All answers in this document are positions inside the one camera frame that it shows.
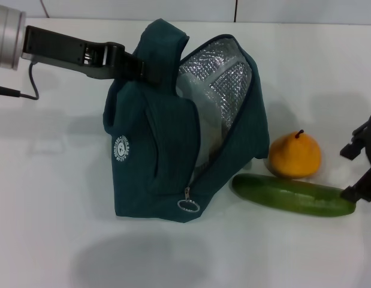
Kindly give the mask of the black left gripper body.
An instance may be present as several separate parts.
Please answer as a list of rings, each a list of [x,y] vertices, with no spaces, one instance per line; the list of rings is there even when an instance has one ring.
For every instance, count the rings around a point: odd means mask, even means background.
[[[27,26],[23,56],[86,75],[86,66],[104,66],[104,43],[94,43],[53,31]]]

